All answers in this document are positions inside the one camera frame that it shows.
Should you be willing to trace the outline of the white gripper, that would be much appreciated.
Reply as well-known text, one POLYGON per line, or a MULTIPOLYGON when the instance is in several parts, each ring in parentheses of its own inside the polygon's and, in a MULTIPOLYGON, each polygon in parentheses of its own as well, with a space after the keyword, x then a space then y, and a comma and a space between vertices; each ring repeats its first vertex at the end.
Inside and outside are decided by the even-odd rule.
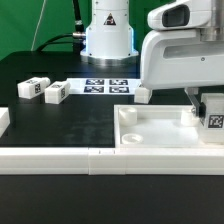
POLYGON ((149 90, 185 88, 193 115, 204 118, 198 87, 224 85, 224 42, 202 42, 196 29, 151 31, 142 45, 140 78, 149 90))

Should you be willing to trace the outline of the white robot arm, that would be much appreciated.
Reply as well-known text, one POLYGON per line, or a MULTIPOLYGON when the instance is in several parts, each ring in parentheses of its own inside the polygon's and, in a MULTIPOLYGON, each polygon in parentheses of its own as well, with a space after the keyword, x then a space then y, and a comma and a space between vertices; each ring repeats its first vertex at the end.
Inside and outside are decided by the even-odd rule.
POLYGON ((141 51, 133 47, 128 6, 128 0, 92 0, 81 58, 105 66, 139 57, 136 103, 148 103, 155 90, 183 88, 194 114, 206 116, 209 105, 196 94, 204 86, 224 85, 224 0, 174 0, 152 10, 141 51))

